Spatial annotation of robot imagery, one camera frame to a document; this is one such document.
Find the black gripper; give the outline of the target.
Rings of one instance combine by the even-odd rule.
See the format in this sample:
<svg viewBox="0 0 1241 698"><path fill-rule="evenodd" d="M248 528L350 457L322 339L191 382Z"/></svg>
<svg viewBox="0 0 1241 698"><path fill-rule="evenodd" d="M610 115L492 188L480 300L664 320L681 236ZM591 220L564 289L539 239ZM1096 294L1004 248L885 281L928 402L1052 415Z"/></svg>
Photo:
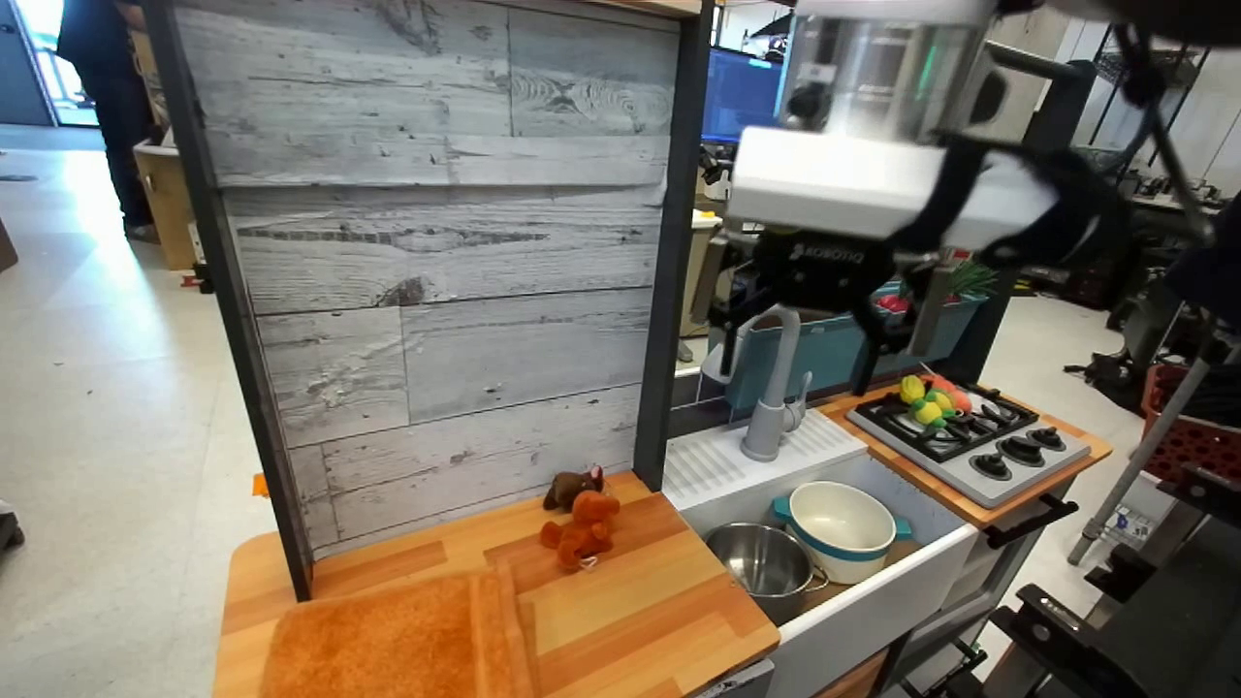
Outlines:
<svg viewBox="0 0 1241 698"><path fill-rule="evenodd" d="M764 236L754 252L747 312L799 308L860 313L880 283L894 274L889 248L813 243L809 236Z"/></svg>

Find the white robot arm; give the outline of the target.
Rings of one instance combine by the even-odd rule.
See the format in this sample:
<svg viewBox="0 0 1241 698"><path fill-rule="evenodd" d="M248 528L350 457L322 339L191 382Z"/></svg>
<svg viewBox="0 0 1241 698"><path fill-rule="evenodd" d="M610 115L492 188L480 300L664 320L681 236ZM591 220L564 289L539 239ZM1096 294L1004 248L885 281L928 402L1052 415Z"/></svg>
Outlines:
<svg viewBox="0 0 1241 698"><path fill-rule="evenodd" d="M1072 149L1068 110L1028 140L972 133L1011 71L1077 75L984 40L991 20L1039 4L1117 27L1149 135L1169 133L1150 45L1241 40L1241 0L799 0L777 115L745 130L733 158L726 219L757 233L729 289L735 313L856 313L894 270L950 248L990 268L1060 270L1112 243L1125 202Z"/></svg>

